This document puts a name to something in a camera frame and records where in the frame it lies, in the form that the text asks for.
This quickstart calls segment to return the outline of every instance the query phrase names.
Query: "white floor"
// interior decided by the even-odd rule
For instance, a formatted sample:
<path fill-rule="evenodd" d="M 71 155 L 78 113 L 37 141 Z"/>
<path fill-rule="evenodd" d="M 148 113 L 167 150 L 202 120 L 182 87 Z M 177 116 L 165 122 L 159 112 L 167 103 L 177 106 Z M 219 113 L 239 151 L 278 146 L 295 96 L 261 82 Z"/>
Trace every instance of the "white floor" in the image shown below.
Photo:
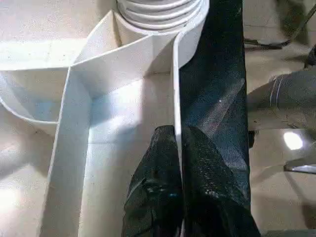
<path fill-rule="evenodd" d="M 286 39 L 281 30 L 276 0 L 244 0 L 244 35 L 247 38 L 279 41 Z M 280 0 L 281 4 L 294 2 Z M 315 0 L 302 3 L 307 12 Z M 290 10 L 282 5 L 285 12 Z M 304 59 L 316 44 L 316 16 L 307 28 L 306 45 L 294 43 L 283 50 L 262 51 L 246 46 L 247 92 L 265 84 L 273 75 L 303 68 Z M 290 150 L 284 133 L 295 132 L 303 141 L 299 150 Z M 256 136 L 250 149 L 252 214 L 260 230 L 316 229 L 316 175 L 284 173 L 287 160 L 301 157 L 313 139 L 301 130 L 265 130 Z"/>

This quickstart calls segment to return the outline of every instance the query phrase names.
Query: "white foam board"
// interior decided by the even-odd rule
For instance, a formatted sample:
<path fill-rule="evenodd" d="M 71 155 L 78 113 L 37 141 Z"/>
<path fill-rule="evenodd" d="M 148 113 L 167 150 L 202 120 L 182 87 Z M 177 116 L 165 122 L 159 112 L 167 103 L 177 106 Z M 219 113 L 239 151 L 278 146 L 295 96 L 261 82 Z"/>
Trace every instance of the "white foam board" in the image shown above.
<path fill-rule="evenodd" d="M 186 26 L 157 32 L 129 24 L 111 0 L 105 3 L 106 16 L 81 42 L 78 57 L 70 56 L 76 51 L 72 47 L 65 60 L 57 59 L 62 53 L 56 52 L 51 55 L 53 63 L 45 57 L 37 66 L 42 60 L 37 57 L 29 64 L 9 65 L 6 61 L 0 65 L 0 112 L 4 111 L 0 113 L 4 118 L 0 132 L 13 140 L 20 138 L 23 144 L 39 133 L 35 140 L 45 155 L 29 145 L 21 150 L 28 155 L 21 157 L 43 158 L 49 163 L 39 196 L 33 199 L 32 191 L 25 191 L 30 198 L 25 199 L 28 208 L 21 216 L 35 201 L 35 224 L 19 231 L 22 222 L 17 218 L 16 225 L 8 225 L 15 230 L 6 229 L 6 233 L 120 236 L 131 175 L 154 129 L 174 125 L 181 147 L 178 69 L 196 50 L 208 9 L 208 0 L 201 2 L 199 14 Z M 48 50 L 50 55 L 51 49 L 45 47 L 39 52 Z M 4 149 L 13 147 L 1 136 L 0 142 Z M 19 172 L 17 177 L 30 175 L 39 180 L 38 172 L 29 165 Z M 23 187 L 22 179 L 17 179 L 17 185 Z"/>

